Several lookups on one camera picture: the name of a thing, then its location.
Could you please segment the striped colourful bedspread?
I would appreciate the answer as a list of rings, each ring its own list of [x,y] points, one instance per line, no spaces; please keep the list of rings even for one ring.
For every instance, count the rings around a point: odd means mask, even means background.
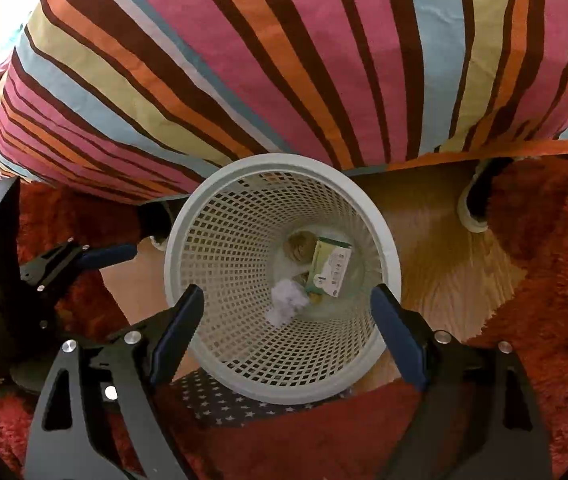
[[[568,154],[568,0],[38,0],[0,56],[0,179],[139,204],[265,153]]]

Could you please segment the star pattern dark slipper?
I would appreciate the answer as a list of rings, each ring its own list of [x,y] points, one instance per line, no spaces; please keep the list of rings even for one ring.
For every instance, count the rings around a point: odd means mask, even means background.
[[[273,404],[249,399],[214,379],[202,368],[172,383],[177,398],[200,427],[244,427],[255,420],[295,414],[352,396],[351,388],[330,398],[302,404]]]

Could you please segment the white mesh trash basket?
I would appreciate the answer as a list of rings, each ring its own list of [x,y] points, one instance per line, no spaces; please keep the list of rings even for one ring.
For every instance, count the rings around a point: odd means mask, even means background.
[[[283,322],[273,292],[295,292],[308,263],[286,254],[310,232],[347,245],[337,296],[324,296]],[[323,162],[266,154],[232,162],[188,197],[165,248],[165,296],[189,285],[205,310],[191,351],[227,388],[262,402],[305,404],[335,396],[385,352],[369,298],[401,292],[401,266],[388,223],[349,177]]]

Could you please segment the white paper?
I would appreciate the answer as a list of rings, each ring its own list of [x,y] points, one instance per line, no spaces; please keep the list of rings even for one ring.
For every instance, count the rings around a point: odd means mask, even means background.
[[[308,307],[310,298],[297,282],[285,278],[271,289],[272,304],[264,313],[270,326],[282,328],[293,322],[295,316]]]

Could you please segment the red fluffy rug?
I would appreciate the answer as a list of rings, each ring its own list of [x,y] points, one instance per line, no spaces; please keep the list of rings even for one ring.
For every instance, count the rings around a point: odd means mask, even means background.
[[[45,184],[26,184],[25,193],[17,242],[25,261],[76,226],[98,243],[141,240],[131,205]],[[526,276],[469,342],[514,345],[548,432],[553,472],[544,478],[568,479],[568,158],[525,159],[506,168],[489,200],[489,226]],[[70,310],[63,302],[60,312],[79,322],[81,335],[106,336],[124,327],[124,315],[95,272],[71,287]],[[177,389],[167,392],[160,407],[169,410],[173,440],[196,479],[372,479],[398,449],[418,400],[414,388],[396,380],[327,408],[199,431]],[[0,393],[0,457],[13,479],[22,478],[32,414],[28,396]]]

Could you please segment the green and yellow box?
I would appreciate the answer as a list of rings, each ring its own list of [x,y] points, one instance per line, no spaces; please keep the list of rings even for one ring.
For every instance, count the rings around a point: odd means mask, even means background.
[[[337,298],[345,280],[352,245],[320,236],[315,244],[305,290],[313,294]]]

